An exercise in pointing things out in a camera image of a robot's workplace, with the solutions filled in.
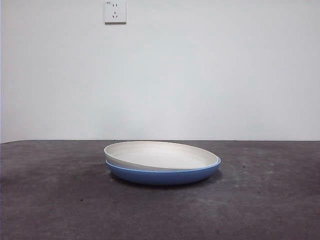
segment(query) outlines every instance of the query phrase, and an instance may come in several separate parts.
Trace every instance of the blue plate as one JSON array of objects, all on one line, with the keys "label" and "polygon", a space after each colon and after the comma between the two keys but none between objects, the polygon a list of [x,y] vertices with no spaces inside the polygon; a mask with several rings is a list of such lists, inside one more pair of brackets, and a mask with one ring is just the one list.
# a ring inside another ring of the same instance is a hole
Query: blue plate
[{"label": "blue plate", "polygon": [[172,171],[137,170],[116,166],[107,160],[105,162],[111,172],[121,179],[137,184],[167,186],[189,184],[206,179],[218,169],[221,159],[219,158],[215,165],[204,168]]}]

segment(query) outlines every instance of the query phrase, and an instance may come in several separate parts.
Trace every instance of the outlet cover plate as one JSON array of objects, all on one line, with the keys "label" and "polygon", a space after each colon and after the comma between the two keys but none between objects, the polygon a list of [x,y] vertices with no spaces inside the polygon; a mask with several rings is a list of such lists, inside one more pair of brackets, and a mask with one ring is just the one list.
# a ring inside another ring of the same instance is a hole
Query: outlet cover plate
[{"label": "outlet cover plate", "polygon": [[104,2],[105,24],[127,23],[127,0],[106,0]]}]

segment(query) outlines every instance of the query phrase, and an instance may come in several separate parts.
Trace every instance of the ceramic plate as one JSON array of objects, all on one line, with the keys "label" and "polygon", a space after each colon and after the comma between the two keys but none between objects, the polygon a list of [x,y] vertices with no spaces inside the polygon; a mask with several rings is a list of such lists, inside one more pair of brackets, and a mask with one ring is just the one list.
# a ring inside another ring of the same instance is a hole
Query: ceramic plate
[{"label": "ceramic plate", "polygon": [[117,177],[137,184],[158,186],[189,184],[204,180],[210,177],[218,169],[220,163],[221,160],[218,158],[215,165],[204,168],[150,171],[116,166],[106,160],[106,164]]},{"label": "ceramic plate", "polygon": [[104,154],[117,167],[161,172],[210,168],[220,161],[207,150],[161,141],[119,142],[106,146]]}]

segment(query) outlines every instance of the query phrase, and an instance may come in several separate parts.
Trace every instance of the white wall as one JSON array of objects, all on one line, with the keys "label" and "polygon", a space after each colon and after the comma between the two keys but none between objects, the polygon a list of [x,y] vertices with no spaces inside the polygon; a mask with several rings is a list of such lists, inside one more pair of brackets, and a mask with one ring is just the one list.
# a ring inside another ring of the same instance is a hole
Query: white wall
[{"label": "white wall", "polygon": [[320,1],[1,1],[1,140],[320,140]]}]

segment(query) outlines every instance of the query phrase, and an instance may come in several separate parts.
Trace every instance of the concrete surface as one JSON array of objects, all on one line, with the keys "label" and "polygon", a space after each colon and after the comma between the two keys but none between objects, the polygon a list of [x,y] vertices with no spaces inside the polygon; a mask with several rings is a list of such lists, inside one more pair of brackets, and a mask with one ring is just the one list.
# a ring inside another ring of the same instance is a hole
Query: concrete surface
[{"label": "concrete surface", "polygon": [[103,148],[116,142],[1,144],[1,239],[320,239],[319,141],[175,141],[222,164],[173,187],[109,173]]}]

